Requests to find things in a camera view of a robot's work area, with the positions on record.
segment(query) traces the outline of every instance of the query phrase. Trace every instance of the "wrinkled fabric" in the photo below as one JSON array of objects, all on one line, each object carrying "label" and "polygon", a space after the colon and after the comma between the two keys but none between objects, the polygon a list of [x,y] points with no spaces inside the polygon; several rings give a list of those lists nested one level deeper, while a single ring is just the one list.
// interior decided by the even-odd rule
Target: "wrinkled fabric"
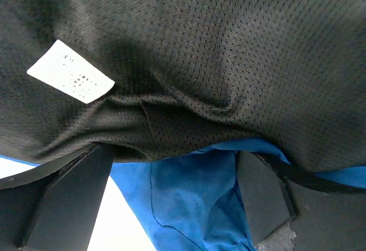
[{"label": "wrinkled fabric", "polygon": [[[269,142],[247,139],[158,162],[113,164],[111,176],[157,250],[255,250],[236,179],[239,150],[272,154],[290,164]],[[365,170],[317,176],[366,188]]]},{"label": "wrinkled fabric", "polygon": [[[0,0],[0,150],[150,162],[263,138],[309,172],[366,165],[365,0]],[[62,41],[116,84],[27,75]]]}]

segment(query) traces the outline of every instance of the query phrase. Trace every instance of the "mesh lining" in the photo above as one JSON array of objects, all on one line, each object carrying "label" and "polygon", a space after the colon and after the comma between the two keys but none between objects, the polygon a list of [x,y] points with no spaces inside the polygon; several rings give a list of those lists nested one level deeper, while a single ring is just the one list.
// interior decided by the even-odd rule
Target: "mesh lining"
[{"label": "mesh lining", "polygon": [[[309,171],[365,165],[365,3],[0,0],[0,153],[153,161],[262,137]],[[115,87],[84,105],[27,76],[56,39]]]}]

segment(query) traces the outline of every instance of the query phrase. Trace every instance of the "seam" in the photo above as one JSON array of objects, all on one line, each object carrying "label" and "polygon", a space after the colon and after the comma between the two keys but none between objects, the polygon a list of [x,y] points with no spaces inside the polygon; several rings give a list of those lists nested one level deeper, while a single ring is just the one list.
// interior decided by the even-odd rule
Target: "seam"
[{"label": "seam", "polygon": [[193,245],[195,245],[199,250],[204,251],[201,247],[199,247],[194,241],[192,241],[191,239],[189,239],[186,235],[184,235],[182,232],[180,232],[179,230],[177,230],[176,228],[169,226],[169,225],[162,225],[155,216],[155,212],[154,212],[154,206],[153,206],[153,194],[152,194],[152,163],[149,164],[150,166],[150,176],[149,176],[149,183],[150,183],[150,206],[151,206],[151,211],[152,211],[152,215],[154,220],[156,221],[157,224],[159,224],[159,226],[163,227],[163,228],[168,228],[168,229],[173,229],[174,231],[176,231],[177,233],[179,233],[180,235],[182,235],[186,240],[188,240],[189,242],[191,242]]},{"label": "seam", "polygon": [[154,135],[153,128],[151,126],[151,121],[150,121],[149,116],[148,116],[148,112],[146,111],[146,109],[144,107],[144,103],[143,103],[143,101],[141,99],[140,99],[140,104],[141,104],[141,107],[142,107],[142,111],[144,111],[144,114],[145,114],[145,117],[146,117],[146,123],[148,124],[148,127],[149,127],[149,130],[150,130],[150,134],[152,136],[153,142],[154,142],[155,145],[157,145],[157,143],[156,143],[156,136]]},{"label": "seam", "polygon": [[[237,194],[237,192],[236,192],[236,191],[234,191],[234,192],[235,192],[235,196],[236,196],[236,198],[238,199],[238,202],[240,203],[240,205],[242,205],[242,209],[243,209],[243,211],[245,212],[244,204],[242,203],[242,198],[238,196],[238,194]],[[251,237],[250,237],[250,234],[248,235],[248,233],[247,233],[246,229],[244,229],[243,234],[244,234],[244,236],[246,237],[246,239],[247,239],[249,242],[252,242],[252,239],[251,239]],[[227,249],[226,251],[232,250],[232,249],[234,249],[234,248],[238,248],[239,244],[244,245],[244,246],[245,246],[245,248],[247,248],[247,245],[245,245],[243,242],[237,242],[237,243],[236,243],[236,246],[234,246],[234,247],[232,247],[232,248],[230,248],[230,249]]]}]

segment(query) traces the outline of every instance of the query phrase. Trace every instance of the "white label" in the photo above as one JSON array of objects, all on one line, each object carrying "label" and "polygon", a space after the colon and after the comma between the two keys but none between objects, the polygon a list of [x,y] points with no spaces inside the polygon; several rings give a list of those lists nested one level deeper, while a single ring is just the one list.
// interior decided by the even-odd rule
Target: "white label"
[{"label": "white label", "polygon": [[27,73],[84,103],[95,101],[114,85],[114,81],[59,40]]}]

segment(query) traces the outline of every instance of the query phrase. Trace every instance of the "blue fabric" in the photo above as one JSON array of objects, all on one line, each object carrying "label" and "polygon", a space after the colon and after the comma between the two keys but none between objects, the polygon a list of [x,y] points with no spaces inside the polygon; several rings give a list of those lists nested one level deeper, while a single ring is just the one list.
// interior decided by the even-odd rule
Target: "blue fabric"
[{"label": "blue fabric", "polygon": [[33,163],[27,162],[27,161],[16,160],[15,158],[9,158],[9,157],[2,156],[2,155],[0,155],[0,158],[4,158],[6,160],[15,161],[15,162],[19,162],[20,164],[26,164],[26,165],[30,165],[30,166],[39,166],[40,165],[40,164],[33,164]]},{"label": "blue fabric", "polygon": [[[113,164],[111,176],[157,250],[252,251],[236,180],[239,150],[290,164],[276,146],[247,139],[152,163]],[[316,175],[366,188],[366,166]]]}]

